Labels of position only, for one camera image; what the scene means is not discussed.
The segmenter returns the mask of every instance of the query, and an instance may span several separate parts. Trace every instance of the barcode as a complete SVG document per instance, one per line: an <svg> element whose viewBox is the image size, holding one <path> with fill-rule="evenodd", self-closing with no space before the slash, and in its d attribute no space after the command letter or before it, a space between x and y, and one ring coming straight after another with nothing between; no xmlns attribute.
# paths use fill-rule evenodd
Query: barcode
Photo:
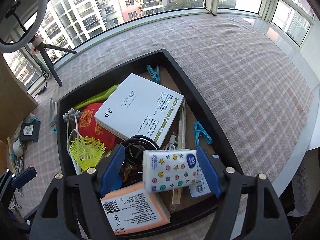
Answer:
<svg viewBox="0 0 320 240"><path fill-rule="evenodd" d="M197 191L197 193L203 192L202 180L198 180L196 182L196 191Z"/></svg>
<svg viewBox="0 0 320 240"><path fill-rule="evenodd" d="M116 200L112 200L112 201L109 201L109 202L103 202L103 203L102 203L102 206L103 206L103 208L104 208L104 211L105 211L107 214L120 211L120 209L119 209L119 207L118 207L118 205L117 205Z"/></svg>

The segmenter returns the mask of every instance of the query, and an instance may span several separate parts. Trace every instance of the white tissue packet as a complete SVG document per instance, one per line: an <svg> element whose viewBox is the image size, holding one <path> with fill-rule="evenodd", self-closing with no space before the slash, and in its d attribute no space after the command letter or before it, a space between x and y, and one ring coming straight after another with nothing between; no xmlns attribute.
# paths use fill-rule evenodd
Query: white tissue packet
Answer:
<svg viewBox="0 0 320 240"><path fill-rule="evenodd" d="M143 152L143 183L148 193L187 187L196 183L196 150Z"/></svg>

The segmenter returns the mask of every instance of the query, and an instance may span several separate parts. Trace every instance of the tree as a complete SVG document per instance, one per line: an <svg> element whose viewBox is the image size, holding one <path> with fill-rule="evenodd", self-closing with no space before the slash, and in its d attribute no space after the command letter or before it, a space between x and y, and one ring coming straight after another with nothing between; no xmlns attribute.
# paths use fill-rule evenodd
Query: tree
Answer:
<svg viewBox="0 0 320 240"><path fill-rule="evenodd" d="M174 0L164 7L165 11L203 7L203 0Z"/></svg>

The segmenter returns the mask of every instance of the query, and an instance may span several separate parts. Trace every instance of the black tray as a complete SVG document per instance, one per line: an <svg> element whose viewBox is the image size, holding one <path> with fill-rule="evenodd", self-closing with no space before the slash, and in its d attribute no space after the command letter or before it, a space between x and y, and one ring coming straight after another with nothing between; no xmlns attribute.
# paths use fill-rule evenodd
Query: black tray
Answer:
<svg viewBox="0 0 320 240"><path fill-rule="evenodd" d="M213 140L212 148L215 153L221 156L225 166L231 166L243 174L238 159L211 110L188 76L166 49L149 53L114 67L77 87L58 101L57 118L59 121L57 122L57 141L62 173L66 176L75 175L72 161L67 152L67 126L60 117L79 102L105 91L108 87L121 83L130 73L140 75L146 72L147 64L151 66L159 65L168 71L181 94L184 95L195 118L211 136ZM120 235L117 238L142 238L168 232L206 217L214 212L216 208L217 199L214 196L210 196L197 204L172 213L170 224L138 233Z"/></svg>

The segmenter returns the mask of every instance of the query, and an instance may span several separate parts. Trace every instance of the yellow shuttlecock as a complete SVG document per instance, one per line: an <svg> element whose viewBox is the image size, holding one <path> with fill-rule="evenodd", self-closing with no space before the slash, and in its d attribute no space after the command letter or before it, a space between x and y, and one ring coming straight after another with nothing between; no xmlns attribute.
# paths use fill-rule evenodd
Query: yellow shuttlecock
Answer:
<svg viewBox="0 0 320 240"><path fill-rule="evenodd" d="M72 157L84 171L98 164L105 149L100 140L88 136L75 139L70 144Z"/></svg>

